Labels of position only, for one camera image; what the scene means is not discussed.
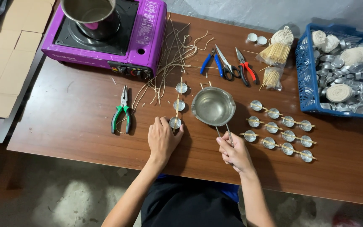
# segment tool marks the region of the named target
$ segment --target blue-handled wire cutters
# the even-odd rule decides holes
[[[201,66],[200,74],[202,74],[204,72],[205,66],[208,64],[209,59],[211,59],[212,56],[214,56],[215,62],[217,63],[219,75],[221,75],[221,77],[223,77],[224,72],[222,71],[221,60],[219,59],[218,55],[215,53],[215,48],[212,48],[211,53],[209,53],[208,57],[205,59],[203,65]]]

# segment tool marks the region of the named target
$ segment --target black scissors handle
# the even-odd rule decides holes
[[[235,66],[231,65],[232,71],[227,66],[224,67],[224,79],[231,81],[233,77],[240,78],[240,71]]]

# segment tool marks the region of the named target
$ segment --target wooden table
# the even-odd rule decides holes
[[[246,44],[247,34],[255,32],[259,36],[270,38],[270,33],[178,14],[172,14],[171,19],[175,29],[191,22],[185,33],[191,35],[193,40],[203,36],[207,29],[212,35],[198,43],[200,48],[204,48],[210,37],[215,37],[207,50],[200,50],[187,64],[201,66],[210,49],[217,44],[230,64],[238,65],[235,53],[235,47],[238,47],[255,71],[266,66],[254,59],[256,54],[243,50],[258,53],[264,49]],[[229,127],[236,134],[252,129],[245,120],[249,116],[257,116],[265,122],[271,121],[266,113],[255,112],[249,107],[249,102],[255,99],[267,108],[274,107],[285,116],[292,116],[296,121],[309,120],[317,126],[309,133],[297,126],[292,129],[296,135],[309,135],[318,142],[309,148],[318,158],[311,163],[305,163],[298,155],[290,157],[280,150],[265,149],[258,139],[254,143],[247,143],[265,189],[363,203],[363,119],[302,113],[293,59],[295,57],[291,56],[281,79],[283,91],[259,91],[259,86],[256,85],[247,88],[241,80],[229,82],[222,79],[217,69],[209,69],[206,78],[199,74],[198,68],[186,68],[185,74],[177,68],[166,79],[162,106],[156,101],[149,104],[154,91],[148,89],[132,116],[130,134],[113,135],[110,132],[110,122],[115,107],[120,104],[119,96],[123,86],[126,84],[129,87],[130,106],[144,82],[129,80],[102,68],[69,63],[62,65],[47,58],[8,150],[142,169],[150,155],[147,143],[149,125],[156,116],[175,116],[173,102],[177,99],[177,92],[174,87],[182,76],[191,88],[182,97],[187,107],[179,114],[186,132],[164,173],[240,183],[239,175],[224,163],[218,152],[216,130],[196,119],[189,109],[195,94],[201,89],[200,83],[211,81],[213,86],[230,92],[234,97],[237,108]],[[215,62],[211,61],[211,66],[216,66]],[[258,75],[262,80],[263,72],[258,72]],[[280,120],[275,122],[282,126]],[[124,128],[125,124],[122,124],[121,130],[124,131]],[[271,136],[278,143],[283,143],[280,133],[271,135],[265,127],[254,131],[261,137]],[[298,141],[293,146],[297,150],[305,150]]]

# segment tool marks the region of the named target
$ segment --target red-handled pliers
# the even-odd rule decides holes
[[[242,77],[242,80],[243,80],[243,83],[246,85],[246,86],[249,86],[249,82],[247,82],[246,80],[246,77],[245,77],[245,74],[244,74],[244,70],[246,68],[246,70],[250,73],[250,75],[252,76],[252,79],[253,79],[253,82],[255,84],[257,84],[257,79],[256,79],[256,75],[255,73],[253,72],[252,69],[250,69],[249,67],[249,62],[245,61],[245,58],[243,57],[242,53],[238,50],[237,47],[236,48],[236,54],[238,56],[238,59],[239,59],[239,62],[240,62],[240,65],[239,65],[239,69],[240,69],[240,76]]]

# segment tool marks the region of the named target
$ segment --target purple gas stove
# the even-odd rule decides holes
[[[102,16],[102,12],[89,8],[81,15],[74,13],[79,10],[74,7],[79,1],[71,1],[61,1],[51,22],[42,45],[48,57],[59,62],[112,69],[140,79],[156,75],[166,25],[166,3],[99,0],[113,7]],[[97,1],[89,0],[93,5],[88,7],[95,7]]]

